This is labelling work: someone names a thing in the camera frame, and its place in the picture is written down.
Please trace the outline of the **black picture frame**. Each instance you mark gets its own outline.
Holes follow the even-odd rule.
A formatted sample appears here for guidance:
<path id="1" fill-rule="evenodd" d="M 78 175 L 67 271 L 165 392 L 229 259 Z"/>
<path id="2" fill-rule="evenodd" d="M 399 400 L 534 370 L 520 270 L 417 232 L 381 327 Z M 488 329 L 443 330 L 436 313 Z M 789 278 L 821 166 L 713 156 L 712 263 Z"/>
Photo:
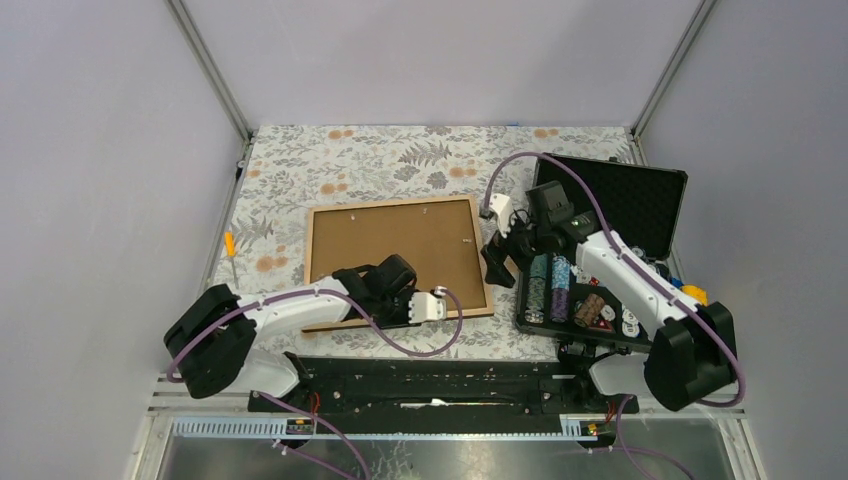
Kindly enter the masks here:
<path id="1" fill-rule="evenodd" d="M 482 246 L 471 195 L 314 207 L 303 280 L 309 284 L 340 269 L 378 266 L 397 254 L 415 271 L 417 289 L 445 286 L 459 298 L 465 317 L 491 316 L 493 289 L 484 282 Z"/>

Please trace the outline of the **orange handled screwdriver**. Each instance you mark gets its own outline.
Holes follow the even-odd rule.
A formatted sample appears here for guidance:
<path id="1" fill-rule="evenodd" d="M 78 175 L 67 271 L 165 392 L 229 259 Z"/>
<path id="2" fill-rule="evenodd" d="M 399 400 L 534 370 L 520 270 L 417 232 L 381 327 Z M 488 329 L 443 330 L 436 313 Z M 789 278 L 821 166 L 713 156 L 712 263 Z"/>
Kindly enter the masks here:
<path id="1" fill-rule="evenodd" d="M 224 233 L 224 243 L 225 243 L 227 258 L 229 260 L 231 270 L 232 270 L 232 278 L 233 278 L 232 283 L 233 283 L 233 286 L 236 289 L 239 289 L 240 288 L 240 282 L 239 282 L 239 274 L 238 274 L 238 269 L 237 269 L 237 264 L 236 264 L 236 243 L 235 243 L 233 233 L 231 231 L 226 231 Z"/>

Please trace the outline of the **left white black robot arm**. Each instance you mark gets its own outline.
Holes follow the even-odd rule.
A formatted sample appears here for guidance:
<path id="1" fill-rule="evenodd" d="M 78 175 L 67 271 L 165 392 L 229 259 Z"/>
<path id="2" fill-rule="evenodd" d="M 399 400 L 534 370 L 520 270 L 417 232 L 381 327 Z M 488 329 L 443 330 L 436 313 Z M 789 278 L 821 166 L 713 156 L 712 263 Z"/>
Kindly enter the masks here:
<path id="1" fill-rule="evenodd" d="M 208 288 L 166 332 L 172 362 L 166 377 L 203 399 L 234 386 L 260 391 L 288 411 L 309 401 L 310 385 L 292 361 L 260 349 L 289 331 L 361 318 L 378 329 L 419 324 L 443 312 L 439 298 L 416 287 L 399 255 L 378 265 L 339 269 L 308 285 L 239 295 L 226 284 Z"/>

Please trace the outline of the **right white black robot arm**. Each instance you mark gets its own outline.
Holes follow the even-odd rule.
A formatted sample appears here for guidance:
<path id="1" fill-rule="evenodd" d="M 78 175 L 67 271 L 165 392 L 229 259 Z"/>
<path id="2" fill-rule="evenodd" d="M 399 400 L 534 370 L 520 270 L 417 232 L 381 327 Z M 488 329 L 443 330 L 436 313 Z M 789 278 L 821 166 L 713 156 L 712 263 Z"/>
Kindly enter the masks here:
<path id="1" fill-rule="evenodd" d="M 747 379 L 729 309 L 698 301 L 648 267 L 613 229 L 591 189 L 582 189 L 591 203 L 583 212 L 558 182 L 527 191 L 528 218 L 523 220 L 509 196 L 488 187 L 480 215 L 494 220 L 496 231 L 481 251 L 487 283 L 514 285 L 506 259 L 526 271 L 536 257 L 558 255 L 597 278 L 635 316 L 649 350 L 595 361 L 573 386 L 583 410 L 597 412 L 613 395 L 624 394 L 651 395 L 671 411 L 691 404 L 739 405 Z"/>

